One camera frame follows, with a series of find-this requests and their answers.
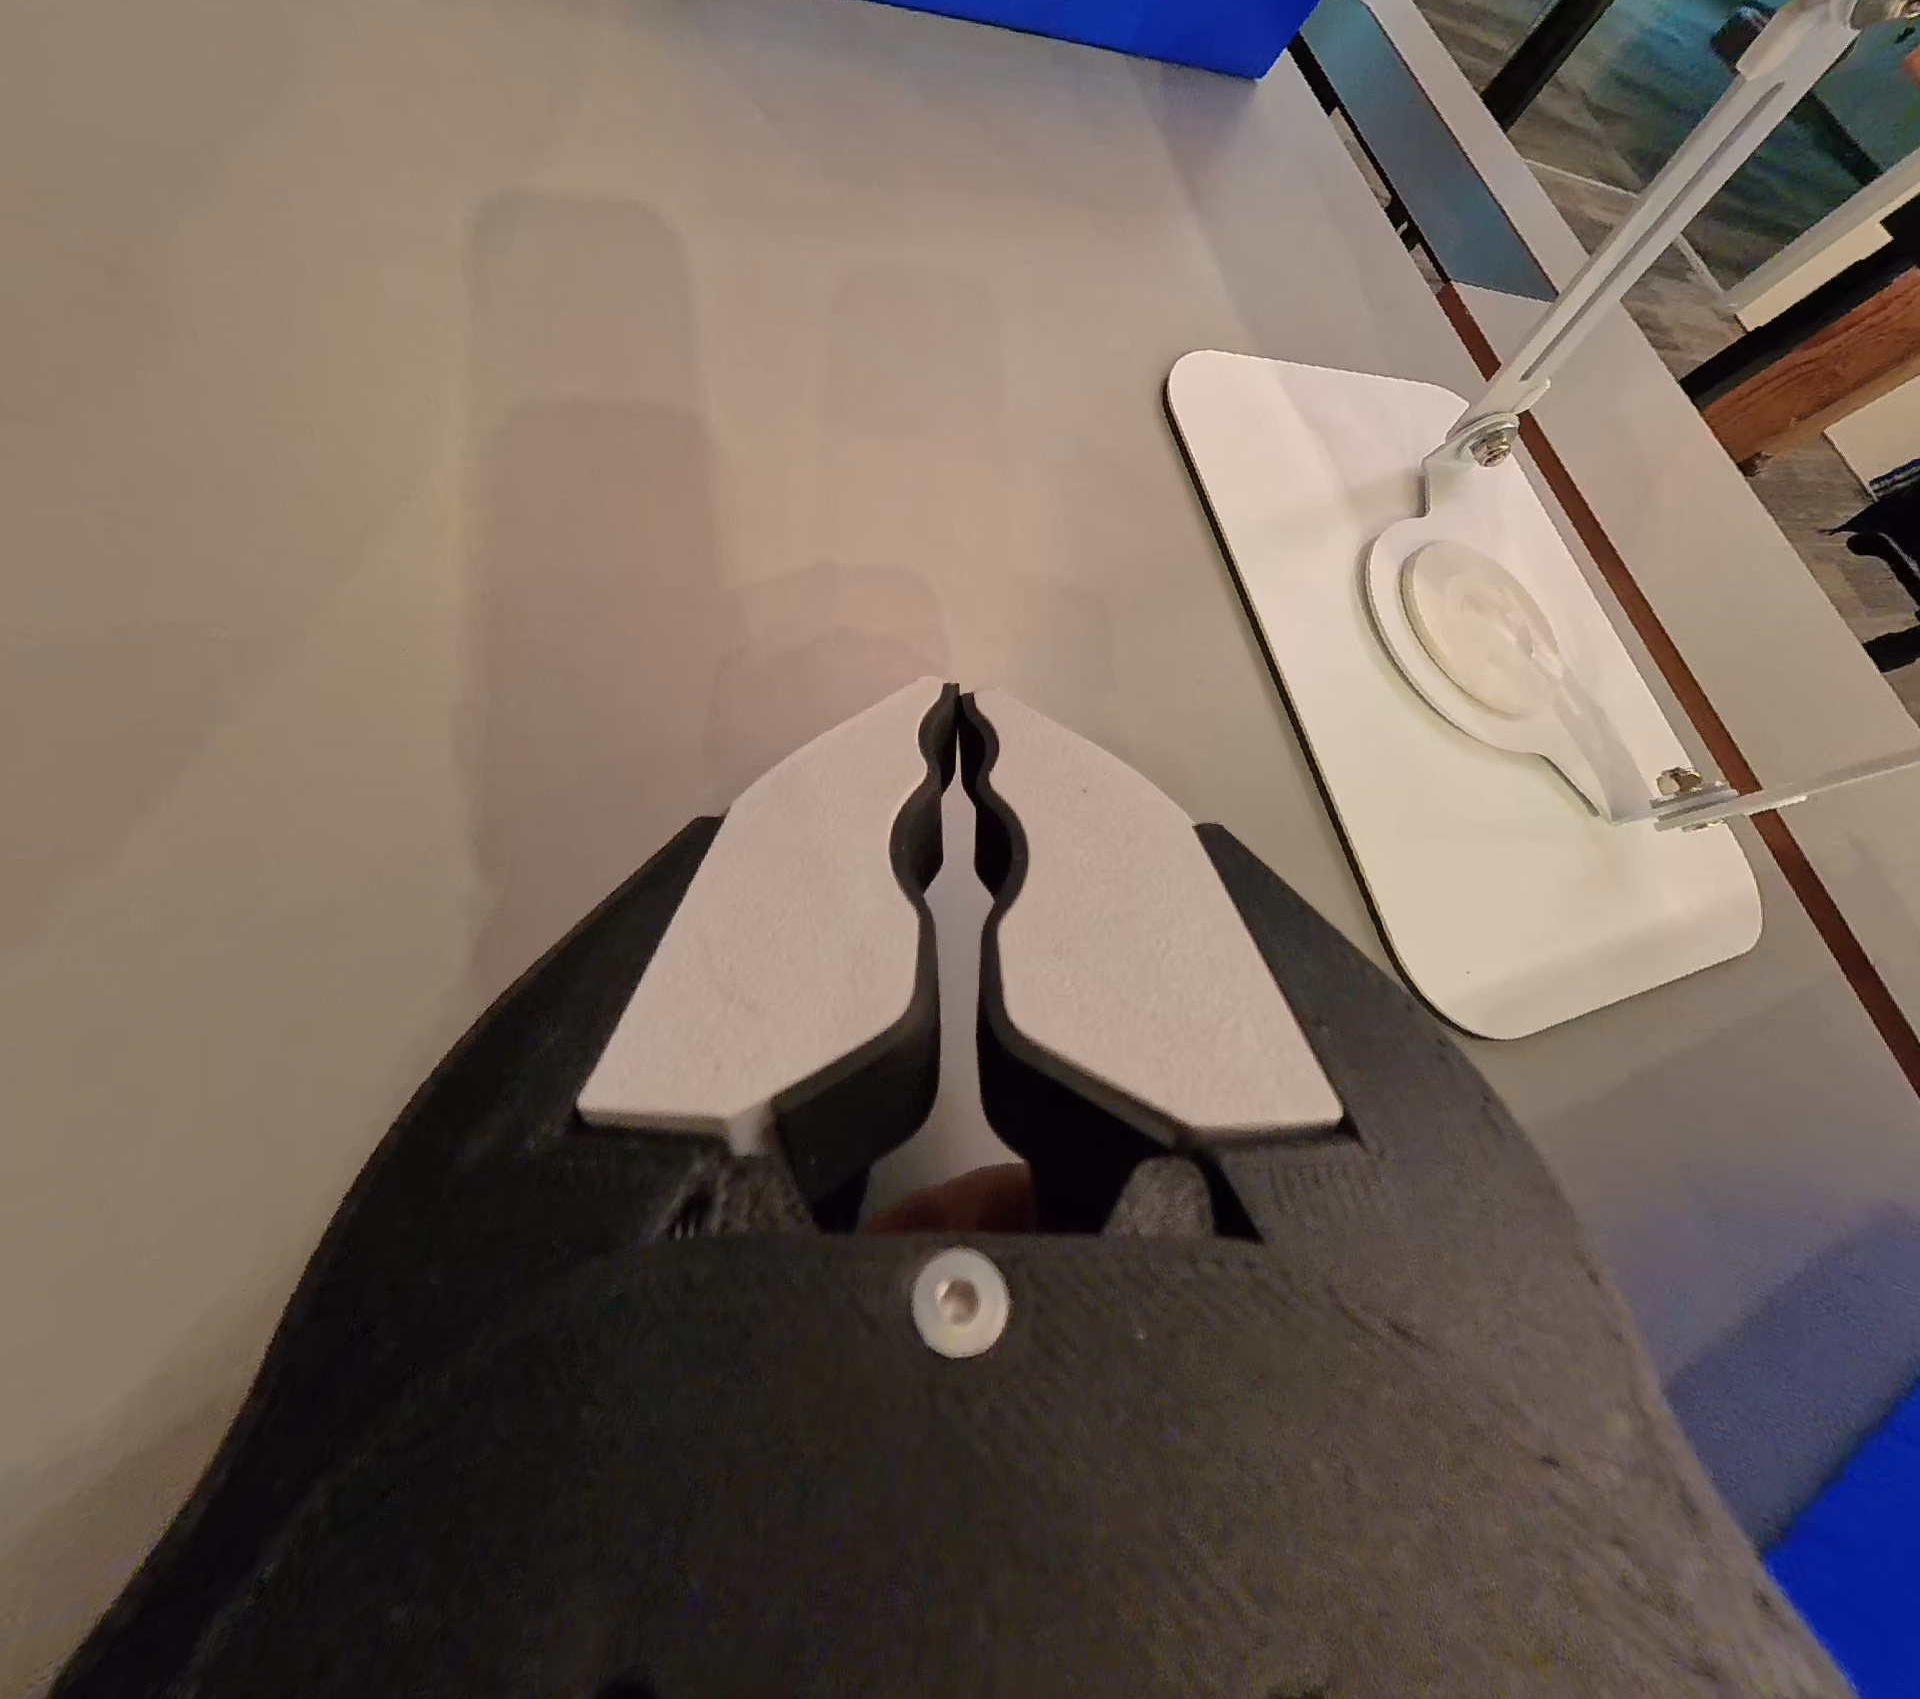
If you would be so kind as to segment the white instruction board stand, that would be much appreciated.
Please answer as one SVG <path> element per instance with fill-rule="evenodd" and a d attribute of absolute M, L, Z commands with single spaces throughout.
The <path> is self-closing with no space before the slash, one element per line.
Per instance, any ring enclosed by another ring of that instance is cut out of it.
<path fill-rule="evenodd" d="M 1700 835 L 1915 769 L 1775 793 L 1683 779 L 1678 735 L 1515 453 L 1521 415 L 1896 0 L 1792 0 L 1634 211 L 1473 399 L 1202 349 L 1169 427 L 1382 941 L 1480 1039 L 1521 1039 L 1750 951 L 1761 897 Z"/>

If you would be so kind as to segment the grey desk divider panel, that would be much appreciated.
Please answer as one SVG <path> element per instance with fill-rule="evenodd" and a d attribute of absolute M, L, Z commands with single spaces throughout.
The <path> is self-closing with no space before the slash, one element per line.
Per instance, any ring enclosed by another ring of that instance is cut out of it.
<path fill-rule="evenodd" d="M 1477 93 L 1413 0 L 1319 0 L 1289 57 L 1439 281 L 1536 305 L 1558 293 L 1482 171 L 1494 127 Z"/>

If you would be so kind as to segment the grey desk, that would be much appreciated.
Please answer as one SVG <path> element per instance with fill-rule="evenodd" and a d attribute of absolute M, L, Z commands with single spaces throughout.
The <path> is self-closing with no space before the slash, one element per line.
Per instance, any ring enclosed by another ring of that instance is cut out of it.
<path fill-rule="evenodd" d="M 1292 63 L 859 0 L 4 0 L 4 1694 L 1686 1694 L 1915 1386 L 1915 1091 L 1788 889 L 1521 1039 L 1380 937 L 1165 405 L 1487 373 Z M 851 1232 L 575 1099 L 913 679 L 1198 825 L 1345 1117 Z"/>

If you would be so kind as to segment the wooden table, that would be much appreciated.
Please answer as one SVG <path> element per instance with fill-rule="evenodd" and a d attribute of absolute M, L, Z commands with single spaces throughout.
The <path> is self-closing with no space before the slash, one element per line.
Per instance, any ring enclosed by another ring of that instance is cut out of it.
<path fill-rule="evenodd" d="M 1900 253 L 1851 267 L 1690 371 L 1683 389 L 1726 455 L 1752 473 L 1857 415 L 1918 371 L 1918 271 Z"/>

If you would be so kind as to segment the white table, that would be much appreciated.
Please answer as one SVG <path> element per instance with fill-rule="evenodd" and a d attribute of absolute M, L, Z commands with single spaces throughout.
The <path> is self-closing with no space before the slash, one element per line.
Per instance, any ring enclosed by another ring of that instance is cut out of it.
<path fill-rule="evenodd" d="M 1885 217 L 1827 215 L 1727 285 L 1718 297 L 1718 311 L 1744 331 L 1778 317 L 1854 263 L 1887 247 Z"/>

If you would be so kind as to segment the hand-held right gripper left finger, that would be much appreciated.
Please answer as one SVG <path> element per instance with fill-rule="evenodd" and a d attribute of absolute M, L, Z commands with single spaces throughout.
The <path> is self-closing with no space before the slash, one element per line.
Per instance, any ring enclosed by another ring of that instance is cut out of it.
<path fill-rule="evenodd" d="M 780 1167 L 851 1232 L 941 1067 L 937 929 L 957 687 L 913 679 L 767 765 L 717 819 L 575 1099 L 593 1135 Z"/>

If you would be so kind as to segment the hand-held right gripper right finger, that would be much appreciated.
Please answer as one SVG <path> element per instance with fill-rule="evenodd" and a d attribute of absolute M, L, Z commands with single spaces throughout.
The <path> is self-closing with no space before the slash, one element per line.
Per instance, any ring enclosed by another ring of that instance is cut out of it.
<path fill-rule="evenodd" d="M 1140 771 L 997 689 L 957 703 L 990 893 L 979 1105 L 1044 1231 L 1104 1231 L 1173 1159 L 1321 1141 L 1345 1111 L 1195 821 Z"/>

